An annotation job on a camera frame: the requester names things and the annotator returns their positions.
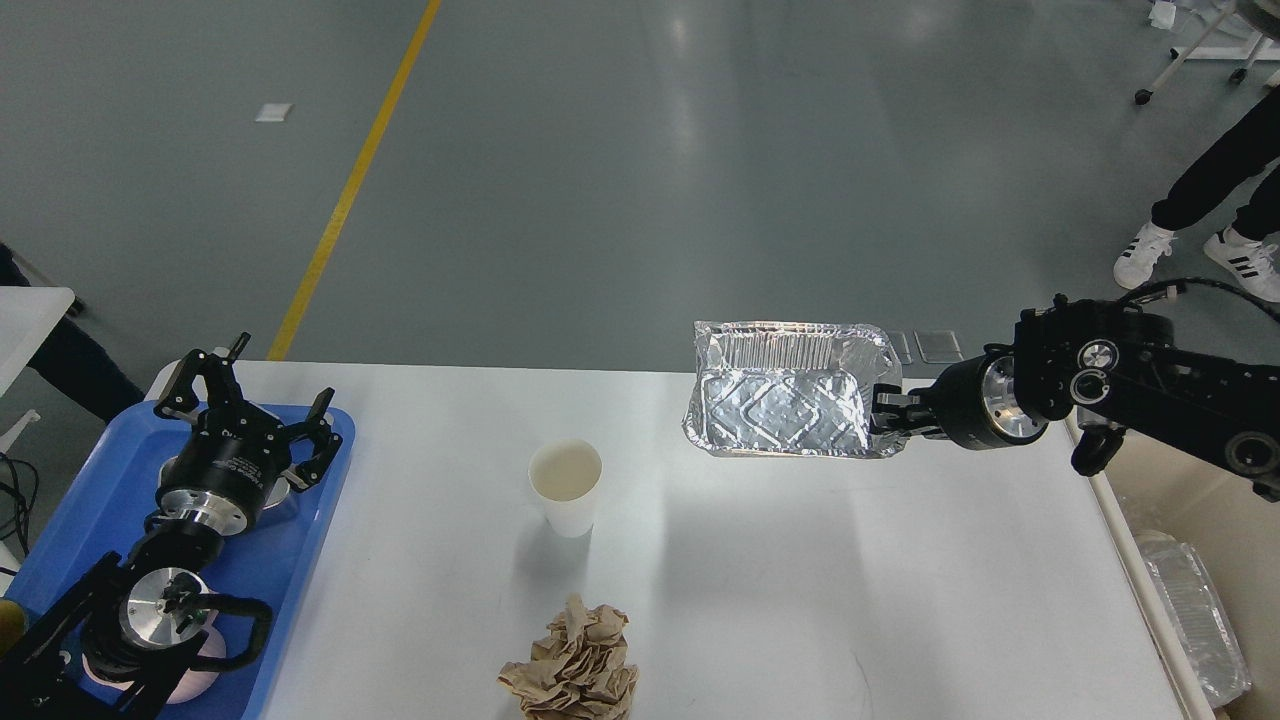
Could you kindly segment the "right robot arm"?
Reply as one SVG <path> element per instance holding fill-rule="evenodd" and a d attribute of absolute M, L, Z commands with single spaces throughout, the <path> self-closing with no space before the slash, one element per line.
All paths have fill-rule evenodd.
<path fill-rule="evenodd" d="M 1071 468 L 1083 477 L 1103 471 L 1135 430 L 1276 502 L 1277 368 L 1181 350 L 1172 323 L 1147 311 L 1193 284 L 1149 282 L 1115 300 L 1056 295 L 1021 311 L 1011 342 L 984 346 L 931 386 L 877 384 L 870 430 L 986 451 L 1030 445 L 1074 415 Z"/>

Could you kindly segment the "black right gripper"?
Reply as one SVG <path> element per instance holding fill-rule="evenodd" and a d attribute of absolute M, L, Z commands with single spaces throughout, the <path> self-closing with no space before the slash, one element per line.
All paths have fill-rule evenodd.
<path fill-rule="evenodd" d="M 975 451 L 1030 445 L 1050 425 L 1019 404 L 1011 354 L 954 364 L 927 388 L 874 384 L 869 418 L 874 436 L 947 439 Z"/>

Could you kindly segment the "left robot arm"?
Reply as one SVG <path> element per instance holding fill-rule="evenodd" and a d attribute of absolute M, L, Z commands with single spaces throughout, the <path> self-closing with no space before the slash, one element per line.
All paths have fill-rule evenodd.
<path fill-rule="evenodd" d="M 329 418 L 334 389 L 292 423 L 244 397 L 234 369 L 250 340 L 175 365 L 154 411 L 189 437 L 157 474 L 143 534 L 91 565 L 4 652 L 5 719 L 155 719 L 186 676 L 237 673 L 268 651 L 278 611 L 212 588 L 206 571 L 229 539 L 321 484 L 344 441 Z"/>

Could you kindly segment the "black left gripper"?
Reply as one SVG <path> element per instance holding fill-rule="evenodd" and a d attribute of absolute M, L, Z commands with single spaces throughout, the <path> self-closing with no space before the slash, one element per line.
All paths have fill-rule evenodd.
<path fill-rule="evenodd" d="M 250 402 L 234 374 L 250 341 L 251 333 L 242 332 L 223 354 L 188 351 L 155 401 L 155 416 L 182 420 L 192 432 L 155 492 L 156 521 L 193 521 L 221 537 L 244 534 L 266 514 L 262 507 L 280 474 L 292 491 L 303 493 L 323 482 L 337 457 L 343 437 L 326 419 L 332 387 L 315 397 L 301 421 L 284 425 L 269 415 L 250 423 Z M 301 439 L 311 443 L 312 455 L 285 468 L 282 461 Z"/>

